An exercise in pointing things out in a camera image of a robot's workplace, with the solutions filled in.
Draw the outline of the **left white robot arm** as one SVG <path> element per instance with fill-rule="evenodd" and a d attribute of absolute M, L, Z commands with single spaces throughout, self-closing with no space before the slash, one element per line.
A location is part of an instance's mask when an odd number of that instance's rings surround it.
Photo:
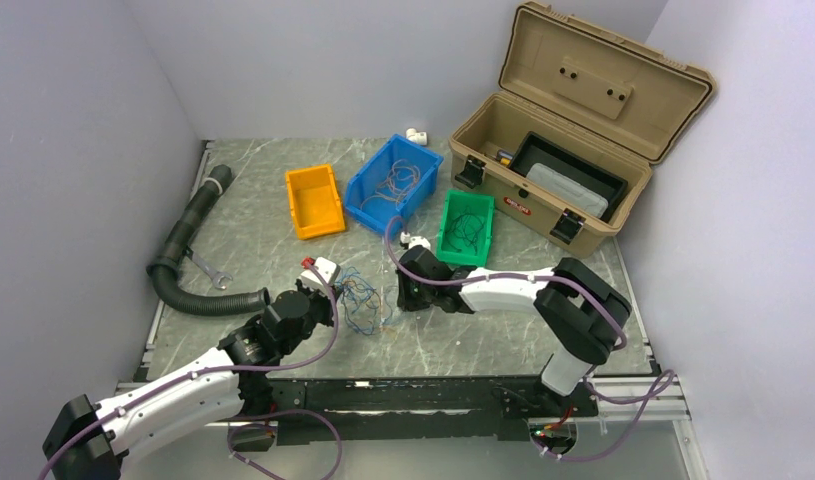
<path fill-rule="evenodd" d="M 293 290 L 189 364 L 135 390 L 63 404 L 42 444 L 41 479 L 118 479 L 125 468 L 208 423 L 273 411 L 268 374 L 317 325 L 336 327 L 341 291 L 333 276 L 304 272 Z"/>

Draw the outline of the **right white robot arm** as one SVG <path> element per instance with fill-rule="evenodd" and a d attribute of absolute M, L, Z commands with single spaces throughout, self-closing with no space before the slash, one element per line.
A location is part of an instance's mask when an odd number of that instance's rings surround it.
<path fill-rule="evenodd" d="M 544 321 L 560 342 L 533 391 L 547 415 L 568 407 L 579 382 L 627 344 L 630 301 L 578 259 L 565 257 L 553 268 L 533 271 L 453 268 L 428 248 L 414 246 L 395 264 L 403 311 L 432 306 L 461 314 L 511 311 Z"/>

